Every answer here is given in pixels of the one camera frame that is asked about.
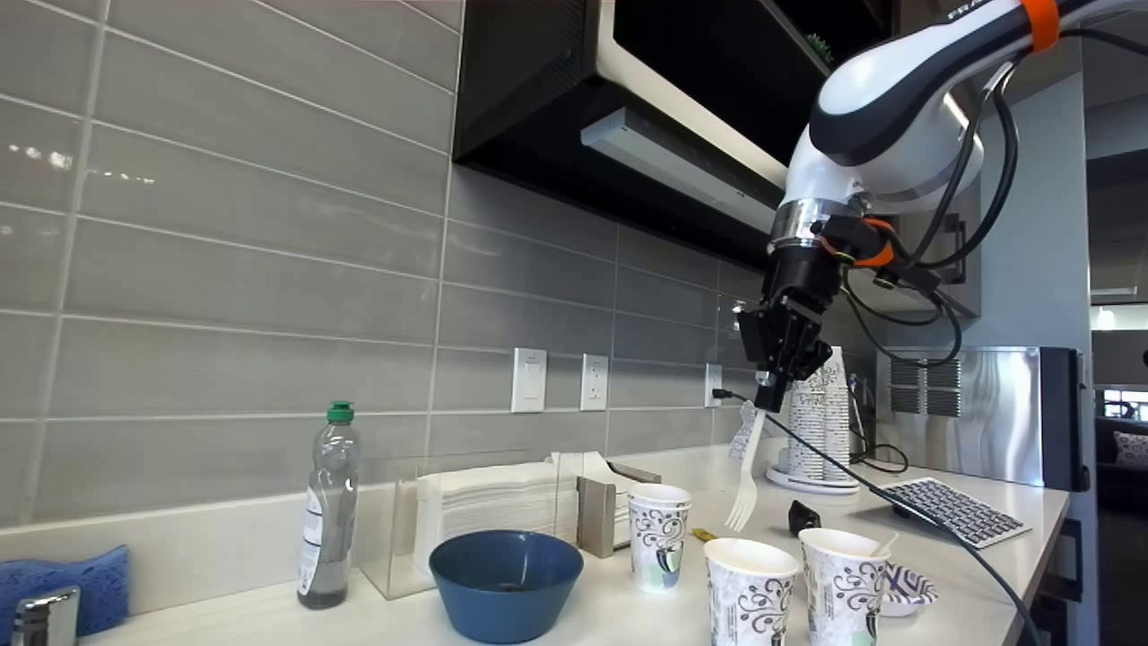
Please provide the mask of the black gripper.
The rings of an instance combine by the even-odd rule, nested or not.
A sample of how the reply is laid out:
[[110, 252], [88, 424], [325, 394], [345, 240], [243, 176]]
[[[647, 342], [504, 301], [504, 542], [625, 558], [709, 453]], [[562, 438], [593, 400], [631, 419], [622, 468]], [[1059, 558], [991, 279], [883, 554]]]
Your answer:
[[833, 350], [821, 325], [837, 290], [839, 259], [818, 240], [778, 246], [769, 257], [759, 301], [734, 315], [742, 352], [756, 368], [756, 408], [778, 414], [790, 382], [807, 382], [828, 362]]

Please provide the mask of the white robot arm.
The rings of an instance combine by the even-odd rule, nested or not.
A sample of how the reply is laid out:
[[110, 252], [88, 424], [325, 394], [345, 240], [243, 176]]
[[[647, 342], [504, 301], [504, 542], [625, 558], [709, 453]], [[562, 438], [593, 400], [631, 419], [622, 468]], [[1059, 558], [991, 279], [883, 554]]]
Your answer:
[[1139, 9], [1145, 0], [966, 0], [918, 33], [854, 56], [826, 80], [790, 154], [765, 298], [739, 312], [742, 350], [756, 368], [756, 408], [778, 414], [790, 383], [828, 362], [821, 312], [849, 265], [940, 301], [931, 265], [910, 259], [883, 216], [940, 210], [972, 180], [980, 138], [949, 91], [991, 64], [1087, 33], [1087, 17]]

